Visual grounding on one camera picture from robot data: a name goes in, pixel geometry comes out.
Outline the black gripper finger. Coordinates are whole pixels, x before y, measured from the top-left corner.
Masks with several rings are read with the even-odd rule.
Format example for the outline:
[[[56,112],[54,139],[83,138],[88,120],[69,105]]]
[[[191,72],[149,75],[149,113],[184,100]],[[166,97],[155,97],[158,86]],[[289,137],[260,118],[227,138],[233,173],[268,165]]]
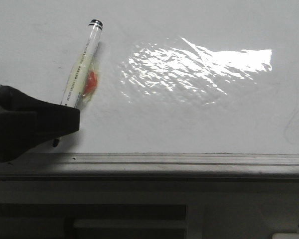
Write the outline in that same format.
[[[0,162],[77,132],[80,110],[35,99],[11,86],[0,85]]]

